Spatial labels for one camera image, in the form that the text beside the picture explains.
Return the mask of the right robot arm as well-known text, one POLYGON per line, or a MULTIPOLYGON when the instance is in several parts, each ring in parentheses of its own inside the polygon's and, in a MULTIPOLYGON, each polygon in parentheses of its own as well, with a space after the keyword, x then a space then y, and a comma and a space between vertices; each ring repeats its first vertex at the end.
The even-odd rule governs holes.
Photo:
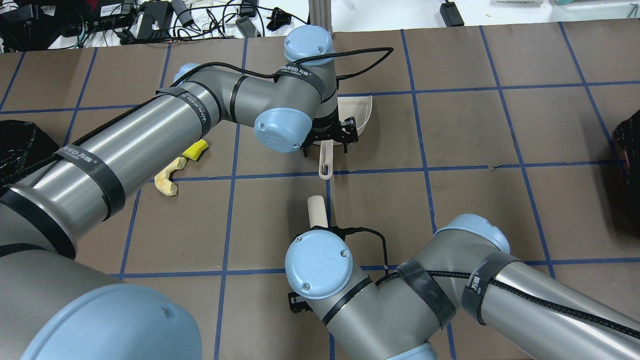
POLYGON ((462 214, 374 281, 335 230, 314 227, 285 256, 291 288, 354 360, 434 360, 430 338, 458 312, 535 360, 637 360, 639 323, 510 254, 485 218, 462 214))

